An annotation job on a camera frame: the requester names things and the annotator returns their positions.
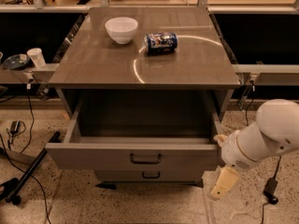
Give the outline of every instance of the white robot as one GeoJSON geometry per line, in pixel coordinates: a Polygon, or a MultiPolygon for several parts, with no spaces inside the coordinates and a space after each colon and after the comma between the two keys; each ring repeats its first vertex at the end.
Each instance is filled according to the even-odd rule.
{"type": "MultiPolygon", "coordinates": [[[[219,199],[232,188],[238,171],[258,166],[263,159],[281,156],[299,148],[299,105],[288,100],[270,100],[260,106],[256,120],[242,131],[217,135],[226,166],[211,195],[219,199]]],[[[277,181],[269,179],[264,194],[277,202],[273,192],[277,181]]]]}

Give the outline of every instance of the blue can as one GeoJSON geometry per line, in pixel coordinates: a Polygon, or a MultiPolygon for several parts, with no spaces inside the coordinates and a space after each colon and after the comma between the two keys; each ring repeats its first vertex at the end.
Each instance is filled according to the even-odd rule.
{"type": "Polygon", "coordinates": [[[178,37],[175,33],[146,34],[144,43],[148,54],[169,52],[178,46],[178,37]]]}

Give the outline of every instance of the drawer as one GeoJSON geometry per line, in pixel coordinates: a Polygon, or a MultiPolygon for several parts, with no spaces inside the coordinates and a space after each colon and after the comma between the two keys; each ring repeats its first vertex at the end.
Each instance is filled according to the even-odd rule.
{"type": "Polygon", "coordinates": [[[64,141],[46,150],[59,168],[102,178],[121,172],[119,181],[187,180],[216,169],[211,137],[219,132],[208,91],[92,90],[82,92],[64,141]],[[159,178],[142,175],[155,172],[159,178]]]}

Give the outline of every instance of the terrazzo floor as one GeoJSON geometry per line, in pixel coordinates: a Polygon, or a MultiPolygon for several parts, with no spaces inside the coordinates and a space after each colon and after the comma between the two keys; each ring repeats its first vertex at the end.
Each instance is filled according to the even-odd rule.
{"type": "MultiPolygon", "coordinates": [[[[59,131],[64,136],[68,118],[60,105],[45,101],[33,104],[35,123],[31,145],[23,152],[36,156],[59,131]]],[[[0,134],[7,143],[7,128],[12,120],[21,120],[27,130],[15,138],[12,149],[22,150],[29,139],[32,116],[26,102],[22,105],[0,104],[0,134]]],[[[254,111],[249,111],[249,123],[254,111]]],[[[224,134],[246,126],[245,113],[232,110],[222,122],[224,134]]],[[[185,185],[119,184],[117,189],[99,189],[93,171],[59,170],[49,155],[41,162],[34,176],[42,184],[50,223],[195,223],[195,224],[297,224],[299,223],[299,152],[282,157],[278,171],[276,195],[279,202],[268,204],[262,195],[267,179],[273,176],[278,158],[270,158],[257,168],[242,173],[234,188],[222,199],[213,201],[209,192],[216,172],[205,172],[204,188],[185,185]]],[[[26,169],[25,164],[15,162],[26,169]]],[[[0,157],[0,184],[22,173],[0,157]]],[[[0,202],[1,224],[44,224],[45,202],[41,188],[29,178],[20,191],[21,204],[0,202]]]]}

